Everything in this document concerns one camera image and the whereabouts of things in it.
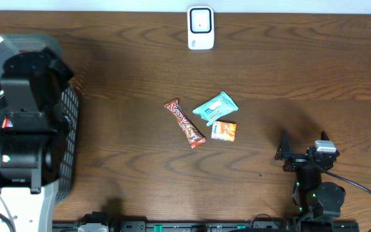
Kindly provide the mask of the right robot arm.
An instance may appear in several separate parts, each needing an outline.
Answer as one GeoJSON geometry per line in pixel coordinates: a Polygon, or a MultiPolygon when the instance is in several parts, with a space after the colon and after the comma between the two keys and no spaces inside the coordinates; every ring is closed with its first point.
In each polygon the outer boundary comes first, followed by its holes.
{"type": "Polygon", "coordinates": [[[333,220],[341,215],[345,190],[333,182],[323,182],[321,174],[333,168],[338,157],[338,149],[324,131],[304,153],[293,152],[288,135],[283,133],[274,159],[284,161],[283,171],[296,174],[292,192],[300,209],[300,216],[292,219],[296,230],[304,231],[312,224],[327,231],[334,229],[333,220]]]}

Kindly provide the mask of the small orange tissue packet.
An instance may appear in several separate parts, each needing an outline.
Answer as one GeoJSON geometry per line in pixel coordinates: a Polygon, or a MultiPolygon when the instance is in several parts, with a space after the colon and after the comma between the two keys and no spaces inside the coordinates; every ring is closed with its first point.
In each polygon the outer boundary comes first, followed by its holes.
{"type": "Polygon", "coordinates": [[[211,138],[234,142],[236,136],[236,124],[229,122],[214,121],[211,130],[211,138]]]}

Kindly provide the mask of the mint green wipes packet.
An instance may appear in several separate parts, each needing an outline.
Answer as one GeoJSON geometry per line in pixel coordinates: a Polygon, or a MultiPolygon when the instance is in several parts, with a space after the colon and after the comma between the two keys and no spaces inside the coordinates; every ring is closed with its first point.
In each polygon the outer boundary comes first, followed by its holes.
{"type": "Polygon", "coordinates": [[[206,126],[211,126],[213,122],[217,121],[220,117],[238,110],[239,107],[230,96],[225,92],[221,92],[210,101],[195,108],[193,113],[201,116],[202,119],[207,121],[206,126]]]}

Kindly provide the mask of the red chocolate bar wrapper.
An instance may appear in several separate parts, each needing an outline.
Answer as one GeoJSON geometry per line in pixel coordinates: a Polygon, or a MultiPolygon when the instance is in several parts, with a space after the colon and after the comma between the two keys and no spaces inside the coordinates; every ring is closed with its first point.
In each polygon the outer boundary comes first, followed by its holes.
{"type": "Polygon", "coordinates": [[[169,110],[174,116],[185,133],[187,141],[192,149],[197,146],[206,143],[206,137],[197,129],[197,127],[189,120],[189,118],[182,111],[179,100],[173,99],[164,104],[164,108],[169,110]]]}

